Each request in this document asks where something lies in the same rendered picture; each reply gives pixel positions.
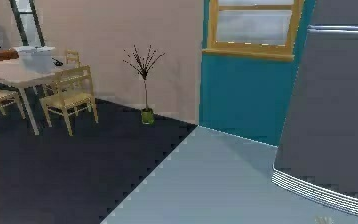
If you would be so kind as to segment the bare twig plant green pot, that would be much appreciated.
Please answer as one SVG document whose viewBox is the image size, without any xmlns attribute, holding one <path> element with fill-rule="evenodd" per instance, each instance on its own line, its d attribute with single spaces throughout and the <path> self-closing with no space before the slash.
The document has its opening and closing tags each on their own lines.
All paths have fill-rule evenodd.
<svg viewBox="0 0 358 224">
<path fill-rule="evenodd" d="M 145 125 L 152 125 L 155 122 L 154 110 L 148 103 L 148 87 L 147 78 L 150 70 L 155 66 L 156 62 L 164 56 L 164 53 L 158 53 L 157 49 L 153 49 L 151 45 L 148 46 L 147 55 L 142 56 L 136 45 L 133 46 L 132 52 L 126 53 L 128 59 L 123 59 L 123 62 L 133 68 L 142 78 L 144 85 L 144 102 L 145 106 L 141 109 L 141 122 Z"/>
</svg>

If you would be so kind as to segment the yellow framed window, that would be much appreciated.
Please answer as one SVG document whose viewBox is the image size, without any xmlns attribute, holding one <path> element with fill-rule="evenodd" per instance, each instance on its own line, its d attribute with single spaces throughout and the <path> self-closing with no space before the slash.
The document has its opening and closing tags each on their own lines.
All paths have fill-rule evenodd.
<svg viewBox="0 0 358 224">
<path fill-rule="evenodd" d="M 207 54 L 291 62 L 305 0 L 209 0 Z"/>
</svg>

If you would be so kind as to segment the grey fridge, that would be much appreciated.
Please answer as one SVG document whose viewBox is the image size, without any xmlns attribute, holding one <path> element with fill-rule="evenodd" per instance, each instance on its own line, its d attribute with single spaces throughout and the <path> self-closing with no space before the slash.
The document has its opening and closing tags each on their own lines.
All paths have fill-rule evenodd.
<svg viewBox="0 0 358 224">
<path fill-rule="evenodd" d="M 315 0 L 272 181 L 358 216 L 358 0 Z"/>
</svg>

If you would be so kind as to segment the white open box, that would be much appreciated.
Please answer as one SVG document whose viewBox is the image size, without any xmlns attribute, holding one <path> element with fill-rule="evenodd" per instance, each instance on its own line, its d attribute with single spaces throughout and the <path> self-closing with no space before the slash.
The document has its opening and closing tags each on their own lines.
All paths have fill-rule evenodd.
<svg viewBox="0 0 358 224">
<path fill-rule="evenodd" d="M 14 50 L 19 55 L 19 63 L 27 70 L 47 74 L 55 67 L 52 60 L 54 47 L 20 46 Z"/>
</svg>

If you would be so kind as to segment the pale wooden dining table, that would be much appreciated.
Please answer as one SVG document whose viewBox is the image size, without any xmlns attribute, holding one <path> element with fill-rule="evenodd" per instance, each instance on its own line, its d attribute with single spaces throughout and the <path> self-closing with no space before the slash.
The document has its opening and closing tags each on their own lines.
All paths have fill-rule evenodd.
<svg viewBox="0 0 358 224">
<path fill-rule="evenodd" d="M 20 64 L 19 59 L 0 61 L 0 83 L 16 88 L 19 91 L 35 135 L 39 134 L 39 130 L 25 89 L 37 85 L 50 84 L 53 81 L 56 72 L 72 68 L 73 65 L 71 64 L 53 66 L 50 73 L 43 74 L 27 70 Z"/>
</svg>

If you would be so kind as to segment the dark framed window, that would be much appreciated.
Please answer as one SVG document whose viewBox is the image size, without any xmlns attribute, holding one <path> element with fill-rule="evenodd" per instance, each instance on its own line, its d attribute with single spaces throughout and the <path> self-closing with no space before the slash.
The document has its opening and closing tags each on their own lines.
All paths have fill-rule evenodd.
<svg viewBox="0 0 358 224">
<path fill-rule="evenodd" d="M 24 46 L 45 45 L 34 0 L 9 0 L 13 16 Z"/>
</svg>

